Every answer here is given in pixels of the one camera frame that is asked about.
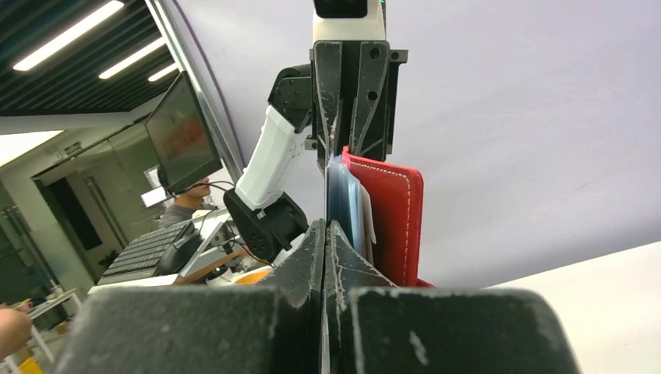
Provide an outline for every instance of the computer monitor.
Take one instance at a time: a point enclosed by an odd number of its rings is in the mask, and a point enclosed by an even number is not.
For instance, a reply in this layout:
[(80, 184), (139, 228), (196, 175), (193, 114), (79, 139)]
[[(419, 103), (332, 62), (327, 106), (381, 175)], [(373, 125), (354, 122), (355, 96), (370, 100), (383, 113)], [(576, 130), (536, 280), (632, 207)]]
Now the computer monitor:
[(190, 78), (181, 72), (145, 123), (173, 193), (222, 169)]

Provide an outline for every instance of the yellow object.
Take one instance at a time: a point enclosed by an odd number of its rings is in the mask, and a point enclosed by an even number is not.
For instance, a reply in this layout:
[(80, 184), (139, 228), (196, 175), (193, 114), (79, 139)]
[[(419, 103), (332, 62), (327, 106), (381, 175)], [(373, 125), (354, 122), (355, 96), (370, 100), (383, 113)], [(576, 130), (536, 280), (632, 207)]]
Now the yellow object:
[(272, 269), (264, 269), (264, 270), (255, 270), (251, 271), (250, 273), (246, 273), (242, 275), (239, 279), (235, 280), (234, 284), (237, 286), (252, 286), (255, 283), (259, 282), (264, 278), (266, 275), (270, 273)]
[(43, 374), (41, 368), (32, 357), (23, 361), (23, 363), (19, 365), (19, 370), (22, 374)]

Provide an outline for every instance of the keyboard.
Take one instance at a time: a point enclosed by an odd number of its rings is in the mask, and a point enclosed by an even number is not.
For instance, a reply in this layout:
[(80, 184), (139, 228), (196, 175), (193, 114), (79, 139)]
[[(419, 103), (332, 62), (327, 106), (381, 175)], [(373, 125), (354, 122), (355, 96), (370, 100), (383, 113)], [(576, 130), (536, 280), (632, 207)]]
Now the keyboard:
[(155, 271), (166, 248), (194, 231), (195, 226), (192, 221), (187, 221), (135, 239), (124, 248), (112, 265), (106, 269), (101, 279), (124, 273), (140, 272), (141, 270)]

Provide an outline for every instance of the robotic arm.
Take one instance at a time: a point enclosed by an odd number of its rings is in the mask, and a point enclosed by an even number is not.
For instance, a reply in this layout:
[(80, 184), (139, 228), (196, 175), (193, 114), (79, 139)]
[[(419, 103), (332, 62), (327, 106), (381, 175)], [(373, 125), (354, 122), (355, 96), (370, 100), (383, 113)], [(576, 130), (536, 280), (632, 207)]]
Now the robotic arm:
[(314, 5), (310, 63), (278, 74), (253, 157), (224, 194), (246, 245), (269, 262), (308, 229), (306, 215), (284, 192), (304, 149), (317, 151), (323, 170), (344, 146), (380, 161), (392, 147), (398, 66), (407, 51), (391, 50), (386, 41), (385, 1)]

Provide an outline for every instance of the white stitching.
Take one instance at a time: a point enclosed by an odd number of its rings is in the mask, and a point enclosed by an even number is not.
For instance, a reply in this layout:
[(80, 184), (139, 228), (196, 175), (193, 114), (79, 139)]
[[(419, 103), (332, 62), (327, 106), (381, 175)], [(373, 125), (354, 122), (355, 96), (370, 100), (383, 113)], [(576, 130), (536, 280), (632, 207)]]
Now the white stitching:
[(402, 173), (397, 173), (394, 171), (390, 170), (384, 170), (384, 169), (379, 169), (375, 168), (374, 166), (363, 164), (362, 161), (358, 160), (351, 160), (352, 164), (356, 164), (358, 166), (362, 166), (364, 168), (376, 170), (376, 171), (381, 171), (382, 173), (386, 174), (392, 174), (392, 175), (397, 175), (398, 177), (402, 177), (406, 181), (406, 195), (407, 195), (407, 201), (406, 201), (406, 242), (404, 245), (404, 274), (403, 274), (403, 281), (406, 282), (406, 268), (408, 267), (408, 234), (410, 232), (410, 227), (411, 227), (411, 181), (408, 180), (408, 177), (406, 175), (403, 175)]

